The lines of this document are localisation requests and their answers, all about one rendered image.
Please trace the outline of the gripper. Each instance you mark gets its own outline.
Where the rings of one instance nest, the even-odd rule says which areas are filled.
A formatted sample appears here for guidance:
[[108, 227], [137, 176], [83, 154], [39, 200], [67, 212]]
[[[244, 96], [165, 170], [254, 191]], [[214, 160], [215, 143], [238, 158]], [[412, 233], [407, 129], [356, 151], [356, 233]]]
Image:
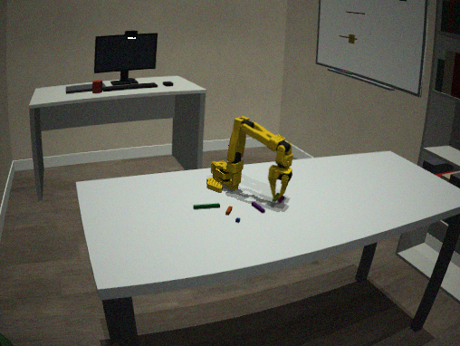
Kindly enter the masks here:
[[270, 187], [271, 187], [271, 190], [272, 190], [273, 197], [276, 195], [275, 194], [276, 180], [280, 179], [281, 184], [282, 184], [281, 191], [280, 191], [279, 196], [278, 196], [278, 199], [279, 199], [284, 194], [291, 177], [292, 177], [292, 169], [291, 168], [287, 168], [287, 167], [279, 168], [279, 166], [275, 166], [275, 165], [271, 165], [269, 167], [268, 180], [269, 180], [269, 183], [270, 183]]

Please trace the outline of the purple rod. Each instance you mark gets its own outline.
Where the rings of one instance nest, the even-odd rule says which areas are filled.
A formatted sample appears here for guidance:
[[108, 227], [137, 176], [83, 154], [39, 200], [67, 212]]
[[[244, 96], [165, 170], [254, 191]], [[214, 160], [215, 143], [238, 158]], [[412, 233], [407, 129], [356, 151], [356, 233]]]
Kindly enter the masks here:
[[259, 210], [261, 213], [265, 213], [265, 209], [260, 207], [258, 204], [256, 204], [255, 202], [252, 202], [252, 205], [254, 208], [256, 208], [257, 210]]

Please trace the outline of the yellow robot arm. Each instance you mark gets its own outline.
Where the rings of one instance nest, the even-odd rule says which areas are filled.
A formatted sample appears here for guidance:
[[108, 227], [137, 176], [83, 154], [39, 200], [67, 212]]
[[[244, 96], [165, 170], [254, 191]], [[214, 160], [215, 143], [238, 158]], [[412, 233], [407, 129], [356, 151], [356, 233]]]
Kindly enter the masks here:
[[275, 163], [278, 164], [279, 168], [289, 168], [292, 165], [293, 154], [290, 142], [286, 142], [285, 138], [281, 135], [273, 135], [261, 125], [249, 121], [249, 118], [242, 116], [235, 118], [234, 121], [227, 153], [228, 162], [213, 163], [213, 177], [206, 179], [207, 188], [221, 193], [223, 184], [230, 189], [238, 189], [244, 168], [244, 161], [241, 158], [244, 155], [246, 134], [262, 142], [268, 149], [274, 152], [277, 151]]

